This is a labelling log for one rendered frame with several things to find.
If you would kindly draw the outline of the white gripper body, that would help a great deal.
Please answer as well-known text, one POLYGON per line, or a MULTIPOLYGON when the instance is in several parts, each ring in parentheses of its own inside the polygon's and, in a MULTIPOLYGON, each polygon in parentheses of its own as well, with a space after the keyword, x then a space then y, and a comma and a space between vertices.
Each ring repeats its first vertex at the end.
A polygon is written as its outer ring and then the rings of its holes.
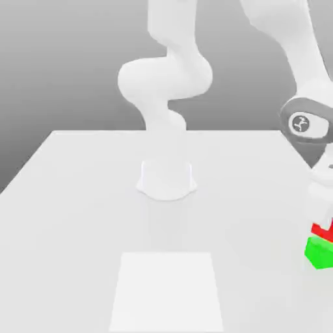
POLYGON ((329 227, 333 218, 333 186, 312 182, 307 195, 309 219, 320 227, 329 227))

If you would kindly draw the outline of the small red cube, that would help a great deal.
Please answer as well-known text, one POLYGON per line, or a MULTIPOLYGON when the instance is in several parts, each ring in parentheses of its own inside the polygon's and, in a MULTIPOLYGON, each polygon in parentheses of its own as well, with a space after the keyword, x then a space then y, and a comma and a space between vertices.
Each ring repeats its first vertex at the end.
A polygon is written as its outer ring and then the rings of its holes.
POLYGON ((320 227, 320 225, 313 223, 311 232, 321 239, 333 243, 333 219, 331 220, 330 226, 327 230, 320 227))

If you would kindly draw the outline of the small green cube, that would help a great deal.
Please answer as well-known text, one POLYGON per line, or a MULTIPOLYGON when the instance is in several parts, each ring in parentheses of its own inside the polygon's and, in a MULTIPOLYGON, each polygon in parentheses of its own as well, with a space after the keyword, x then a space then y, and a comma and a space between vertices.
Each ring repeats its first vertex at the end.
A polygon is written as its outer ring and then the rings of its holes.
POLYGON ((333 243, 320 237, 309 237, 304 255, 316 269, 333 268, 333 243))

